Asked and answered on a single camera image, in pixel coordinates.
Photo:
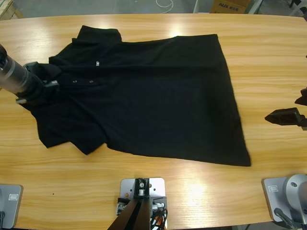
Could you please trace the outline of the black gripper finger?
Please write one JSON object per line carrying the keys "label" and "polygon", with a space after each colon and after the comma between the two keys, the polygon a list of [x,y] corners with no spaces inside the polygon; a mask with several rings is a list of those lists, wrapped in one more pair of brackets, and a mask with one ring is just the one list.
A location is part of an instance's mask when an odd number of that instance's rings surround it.
{"label": "black gripper finger", "polygon": [[307,88],[302,89],[301,96],[295,100],[295,104],[307,105]]}
{"label": "black gripper finger", "polygon": [[294,108],[277,109],[265,116],[264,119],[272,124],[280,126],[298,126],[307,130],[307,118]]}

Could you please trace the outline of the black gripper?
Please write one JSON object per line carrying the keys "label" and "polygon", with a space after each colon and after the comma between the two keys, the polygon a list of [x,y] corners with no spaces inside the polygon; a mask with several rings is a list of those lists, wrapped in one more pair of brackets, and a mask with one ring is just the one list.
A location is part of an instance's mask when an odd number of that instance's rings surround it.
{"label": "black gripper", "polygon": [[38,78],[26,80],[16,94],[17,104],[41,105],[46,104],[57,96],[59,83],[56,80],[42,81]]}

